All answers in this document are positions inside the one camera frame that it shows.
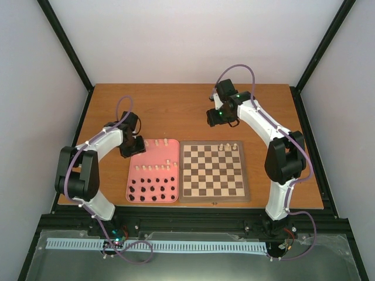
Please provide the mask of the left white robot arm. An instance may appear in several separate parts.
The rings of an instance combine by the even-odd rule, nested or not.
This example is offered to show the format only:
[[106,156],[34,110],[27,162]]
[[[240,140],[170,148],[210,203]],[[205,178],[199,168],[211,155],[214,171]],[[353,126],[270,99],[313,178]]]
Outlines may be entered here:
[[124,158],[144,153],[144,139],[137,126],[141,126],[140,118],[125,111],[119,121],[107,123],[96,136],[80,145],[63,147],[59,155],[56,192],[102,220],[102,230],[111,236],[121,231],[122,221],[114,216],[115,205],[100,191],[99,162],[116,148]]

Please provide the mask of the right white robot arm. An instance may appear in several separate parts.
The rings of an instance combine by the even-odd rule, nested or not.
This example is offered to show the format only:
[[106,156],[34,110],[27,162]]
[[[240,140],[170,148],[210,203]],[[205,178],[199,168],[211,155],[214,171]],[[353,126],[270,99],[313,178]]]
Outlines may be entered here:
[[288,223],[288,211],[295,182],[306,168],[304,136],[291,132],[268,114],[250,92],[238,92],[231,80],[214,86],[210,98],[214,108],[206,112],[210,126],[245,122],[267,147],[264,169],[271,180],[270,195],[262,218],[262,231],[275,237]]

